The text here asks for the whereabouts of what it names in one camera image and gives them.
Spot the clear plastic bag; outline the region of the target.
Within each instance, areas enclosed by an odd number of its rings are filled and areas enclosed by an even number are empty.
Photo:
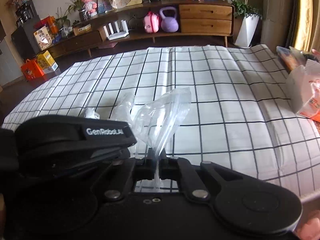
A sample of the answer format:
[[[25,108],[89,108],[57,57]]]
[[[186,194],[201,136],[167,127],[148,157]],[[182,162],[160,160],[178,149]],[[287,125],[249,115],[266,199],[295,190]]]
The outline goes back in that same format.
[[[144,180],[143,184],[157,192],[162,186],[159,177],[161,154],[189,113],[191,91],[189,88],[175,88],[157,100],[144,104],[133,114],[135,99],[132,93],[126,94],[112,111],[111,120],[127,122],[137,142],[144,142],[148,146],[152,164],[155,165],[155,178],[150,183]]]

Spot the orange gift bag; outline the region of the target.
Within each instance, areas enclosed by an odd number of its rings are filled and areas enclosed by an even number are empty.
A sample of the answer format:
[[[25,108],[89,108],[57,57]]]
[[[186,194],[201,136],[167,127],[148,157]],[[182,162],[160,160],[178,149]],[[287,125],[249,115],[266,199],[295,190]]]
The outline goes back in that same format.
[[[25,64],[21,66],[21,71],[28,81],[35,80],[44,76],[42,68],[34,59],[27,59]]]

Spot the yellow carton box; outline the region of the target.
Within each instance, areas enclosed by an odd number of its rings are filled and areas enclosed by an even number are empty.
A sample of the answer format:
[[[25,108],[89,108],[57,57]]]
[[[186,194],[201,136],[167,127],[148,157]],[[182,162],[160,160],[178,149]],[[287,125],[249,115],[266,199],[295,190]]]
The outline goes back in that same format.
[[[55,62],[49,51],[39,53],[37,56],[37,64],[41,67],[44,74],[52,73],[58,68],[58,64]]]

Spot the checkered white tablecloth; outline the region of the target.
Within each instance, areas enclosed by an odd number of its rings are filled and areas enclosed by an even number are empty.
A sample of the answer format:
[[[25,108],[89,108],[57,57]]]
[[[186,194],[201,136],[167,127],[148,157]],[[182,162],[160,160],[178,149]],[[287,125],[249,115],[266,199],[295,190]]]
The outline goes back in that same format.
[[[147,48],[76,62],[30,92],[4,119],[16,129],[32,117],[108,119],[121,99],[131,114],[175,88],[191,92],[190,111],[167,143],[168,155],[212,161],[306,197],[319,193],[319,131],[293,113],[285,68],[264,44]]]

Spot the snack box on cabinet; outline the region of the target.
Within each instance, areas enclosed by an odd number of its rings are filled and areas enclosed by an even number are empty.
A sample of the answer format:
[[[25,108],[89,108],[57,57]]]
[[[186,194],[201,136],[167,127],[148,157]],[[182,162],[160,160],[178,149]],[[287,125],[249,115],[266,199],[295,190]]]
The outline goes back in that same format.
[[[45,50],[52,45],[51,32],[46,25],[35,31],[34,37],[40,50]]]

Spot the white router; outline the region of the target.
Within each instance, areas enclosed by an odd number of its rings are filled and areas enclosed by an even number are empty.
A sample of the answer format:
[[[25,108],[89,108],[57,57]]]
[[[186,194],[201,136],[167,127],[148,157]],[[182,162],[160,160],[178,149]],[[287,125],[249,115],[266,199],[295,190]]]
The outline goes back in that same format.
[[[110,22],[103,26],[103,30],[109,41],[125,38],[129,35],[129,29],[125,20],[121,20],[120,24],[118,24],[118,21]]]

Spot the purple kettlebell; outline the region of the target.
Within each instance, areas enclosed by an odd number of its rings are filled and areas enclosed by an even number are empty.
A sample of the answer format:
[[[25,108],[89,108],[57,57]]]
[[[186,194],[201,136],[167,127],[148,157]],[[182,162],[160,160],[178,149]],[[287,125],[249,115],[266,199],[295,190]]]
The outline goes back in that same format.
[[[165,16],[165,11],[173,11],[174,16]],[[175,33],[178,31],[179,25],[177,22],[177,9],[175,7],[164,7],[159,10],[160,17],[162,18],[161,28],[166,33]]]

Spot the pink toy bag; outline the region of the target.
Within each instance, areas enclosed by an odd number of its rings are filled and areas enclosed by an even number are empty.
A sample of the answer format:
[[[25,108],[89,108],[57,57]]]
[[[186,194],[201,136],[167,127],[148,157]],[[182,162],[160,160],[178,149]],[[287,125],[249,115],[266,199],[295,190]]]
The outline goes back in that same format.
[[[149,11],[143,18],[144,30],[146,33],[157,33],[159,31],[159,15]]]

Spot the wooden tv cabinet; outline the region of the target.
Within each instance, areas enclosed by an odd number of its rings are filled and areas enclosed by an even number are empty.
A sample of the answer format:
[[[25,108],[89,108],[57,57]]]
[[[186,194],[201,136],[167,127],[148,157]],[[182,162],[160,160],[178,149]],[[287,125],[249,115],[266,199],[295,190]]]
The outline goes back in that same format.
[[[234,33],[235,7],[223,1],[176,0],[116,9],[74,27],[72,37],[48,47],[57,58],[112,43],[166,36],[222,36]]]

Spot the potted green tree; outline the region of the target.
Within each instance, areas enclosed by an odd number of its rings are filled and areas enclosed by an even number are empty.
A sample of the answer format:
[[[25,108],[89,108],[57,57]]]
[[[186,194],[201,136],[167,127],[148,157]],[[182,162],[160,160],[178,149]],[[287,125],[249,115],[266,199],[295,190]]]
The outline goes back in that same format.
[[[242,20],[234,44],[237,47],[249,48],[259,20],[262,15],[258,8],[250,5],[248,0],[225,0],[234,6],[234,18]]]

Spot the pink plush doll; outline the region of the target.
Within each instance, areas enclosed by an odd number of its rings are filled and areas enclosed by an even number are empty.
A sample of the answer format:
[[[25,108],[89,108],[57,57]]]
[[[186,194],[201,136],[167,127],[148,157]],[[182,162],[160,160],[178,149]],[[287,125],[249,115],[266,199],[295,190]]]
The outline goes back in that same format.
[[[81,0],[84,3],[84,8],[88,16],[93,17],[97,15],[98,5],[94,0]]]

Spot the yellow curtain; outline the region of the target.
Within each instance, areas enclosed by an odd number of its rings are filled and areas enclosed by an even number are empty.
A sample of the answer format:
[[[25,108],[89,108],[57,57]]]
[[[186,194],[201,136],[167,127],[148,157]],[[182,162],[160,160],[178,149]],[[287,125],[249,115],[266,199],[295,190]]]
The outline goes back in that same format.
[[[319,51],[319,0],[295,0],[287,46]]]

